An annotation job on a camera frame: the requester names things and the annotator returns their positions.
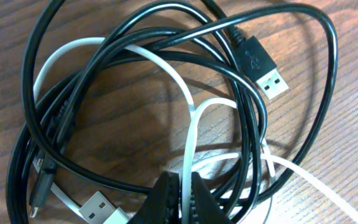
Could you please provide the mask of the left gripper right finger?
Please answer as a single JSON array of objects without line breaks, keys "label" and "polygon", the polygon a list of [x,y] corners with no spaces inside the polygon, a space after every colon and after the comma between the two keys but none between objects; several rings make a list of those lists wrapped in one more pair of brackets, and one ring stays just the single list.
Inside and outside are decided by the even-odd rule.
[{"label": "left gripper right finger", "polygon": [[191,173],[190,224],[232,224],[198,172]]}]

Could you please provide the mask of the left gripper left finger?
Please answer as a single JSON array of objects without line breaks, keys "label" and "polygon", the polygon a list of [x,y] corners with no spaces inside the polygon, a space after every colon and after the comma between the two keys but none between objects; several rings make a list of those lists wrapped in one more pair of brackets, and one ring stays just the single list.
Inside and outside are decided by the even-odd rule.
[{"label": "left gripper left finger", "polygon": [[178,174],[164,172],[128,224],[177,224],[179,223],[179,199]]}]

